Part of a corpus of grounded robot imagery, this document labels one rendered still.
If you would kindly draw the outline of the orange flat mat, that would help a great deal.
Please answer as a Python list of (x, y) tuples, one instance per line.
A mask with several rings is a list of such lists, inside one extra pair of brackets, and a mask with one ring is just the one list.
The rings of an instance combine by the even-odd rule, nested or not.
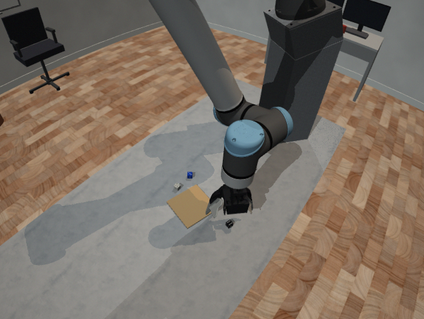
[(206, 215), (209, 198), (197, 184), (168, 200), (167, 203), (187, 229), (211, 214), (210, 212)]

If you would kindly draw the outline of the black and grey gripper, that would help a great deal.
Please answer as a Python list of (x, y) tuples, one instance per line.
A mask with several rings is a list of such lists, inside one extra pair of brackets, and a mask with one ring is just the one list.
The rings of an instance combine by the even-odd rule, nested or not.
[[(239, 195), (241, 195), (240, 199)], [(221, 198), (223, 198), (224, 204)], [(251, 209), (253, 210), (253, 201), (251, 198), (251, 191), (247, 187), (245, 189), (233, 189), (224, 184), (211, 195), (206, 209), (206, 215), (211, 212), (212, 216), (215, 218), (222, 204), (224, 215), (226, 211), (228, 215), (247, 213), (248, 210), (250, 214), (252, 214)]]

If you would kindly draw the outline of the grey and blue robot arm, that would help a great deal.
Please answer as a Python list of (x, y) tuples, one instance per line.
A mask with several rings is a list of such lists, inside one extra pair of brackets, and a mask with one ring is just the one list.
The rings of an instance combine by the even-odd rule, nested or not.
[[(233, 189), (248, 187), (258, 160), (286, 140), (293, 120), (282, 107), (266, 109), (245, 100), (196, 0), (149, 0), (202, 84), (215, 119), (228, 126), (224, 138), (222, 181)], [(276, 0), (283, 20), (314, 17), (325, 0)]]

